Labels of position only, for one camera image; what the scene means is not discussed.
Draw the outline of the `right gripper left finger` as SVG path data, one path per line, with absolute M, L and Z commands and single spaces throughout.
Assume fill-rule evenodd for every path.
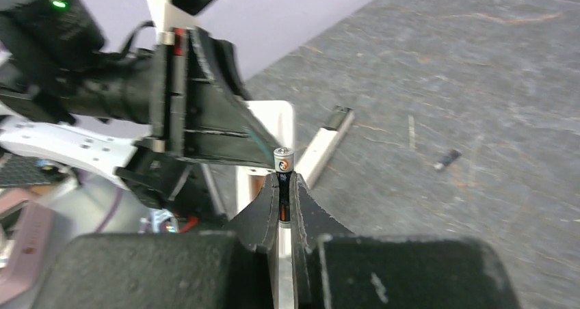
M 278 307 L 278 198 L 275 174 L 256 198 L 226 224 L 237 242 L 228 268 L 228 308 Z

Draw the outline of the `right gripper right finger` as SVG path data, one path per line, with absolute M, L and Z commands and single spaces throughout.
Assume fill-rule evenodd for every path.
M 323 308 L 324 291 L 317 238 L 323 234 L 351 234 L 352 231 L 323 209 L 303 177 L 290 180 L 293 295 L 295 308 Z

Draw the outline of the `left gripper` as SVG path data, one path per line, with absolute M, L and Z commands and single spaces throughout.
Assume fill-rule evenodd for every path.
M 163 32 L 154 58 L 153 150 L 224 165 L 274 167 L 273 137 L 257 136 L 237 71 L 235 47 L 201 28 Z

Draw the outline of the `black AAA battery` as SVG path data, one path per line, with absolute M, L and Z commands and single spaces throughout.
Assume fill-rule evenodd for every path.
M 280 147 L 274 150 L 274 163 L 279 189 L 279 222 L 283 228 L 290 228 L 290 179 L 294 171 L 295 153 L 292 148 Z

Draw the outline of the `white remote control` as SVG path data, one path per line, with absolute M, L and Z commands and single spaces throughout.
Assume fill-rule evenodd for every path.
M 285 100 L 249 100 L 246 107 L 257 120 L 252 126 L 256 135 L 274 138 L 282 147 L 295 146 L 295 109 Z M 261 189 L 263 178 L 273 172 L 260 163 L 244 163 L 235 167 L 236 212 L 240 213 L 255 199 Z
M 349 107 L 336 106 L 322 125 L 306 150 L 302 153 L 295 171 L 302 175 L 309 189 L 327 166 L 330 158 L 354 121 L 354 111 Z

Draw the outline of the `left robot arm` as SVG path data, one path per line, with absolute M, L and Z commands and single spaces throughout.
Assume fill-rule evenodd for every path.
M 82 0 L 1 0 L 1 101 L 34 122 L 76 116 L 150 126 L 115 180 L 153 209 L 181 217 L 218 212 L 205 163 L 275 167 L 276 138 L 248 109 L 235 48 L 184 20 L 145 21 L 158 43 L 116 52 Z

